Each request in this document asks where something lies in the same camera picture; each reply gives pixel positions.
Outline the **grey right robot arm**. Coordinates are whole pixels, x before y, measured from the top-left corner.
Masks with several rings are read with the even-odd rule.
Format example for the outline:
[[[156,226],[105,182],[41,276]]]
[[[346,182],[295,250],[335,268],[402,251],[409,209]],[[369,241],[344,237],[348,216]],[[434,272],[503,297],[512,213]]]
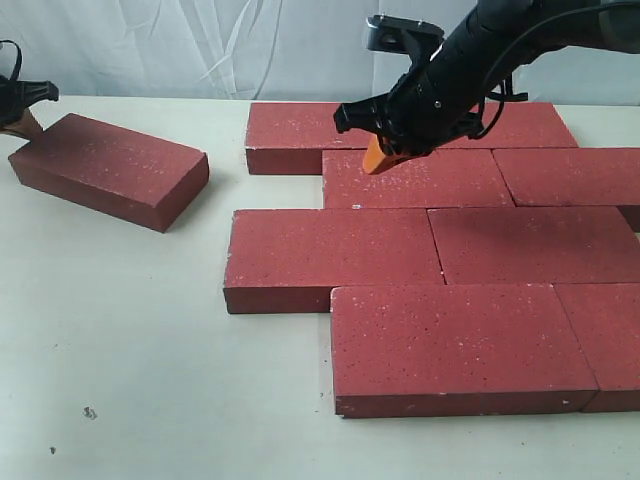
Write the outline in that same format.
[[[565,47],[636,54],[636,1],[479,1],[446,35],[431,23],[386,15],[368,18],[367,47],[403,54],[409,70],[393,88],[343,103],[333,115],[338,133],[372,133],[363,159],[370,175],[427,156],[460,138],[484,138],[487,100],[524,102],[513,73]]]

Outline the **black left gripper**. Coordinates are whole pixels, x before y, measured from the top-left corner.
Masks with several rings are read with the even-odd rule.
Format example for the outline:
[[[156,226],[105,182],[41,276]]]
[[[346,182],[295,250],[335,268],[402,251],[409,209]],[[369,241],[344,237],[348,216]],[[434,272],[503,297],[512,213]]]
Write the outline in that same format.
[[[41,101],[58,101],[59,89],[50,81],[1,78],[1,134],[32,141],[43,127],[29,109]]]

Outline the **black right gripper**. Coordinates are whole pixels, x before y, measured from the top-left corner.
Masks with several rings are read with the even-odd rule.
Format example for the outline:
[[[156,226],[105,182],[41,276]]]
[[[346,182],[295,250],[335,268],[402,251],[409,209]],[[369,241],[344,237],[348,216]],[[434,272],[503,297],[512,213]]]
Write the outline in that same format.
[[[408,55],[409,70],[389,92],[340,104],[338,132],[373,134],[362,160],[367,175],[479,132],[472,109],[495,87],[484,85],[485,75],[500,55],[500,34],[489,23],[485,10],[471,10],[435,51]]]

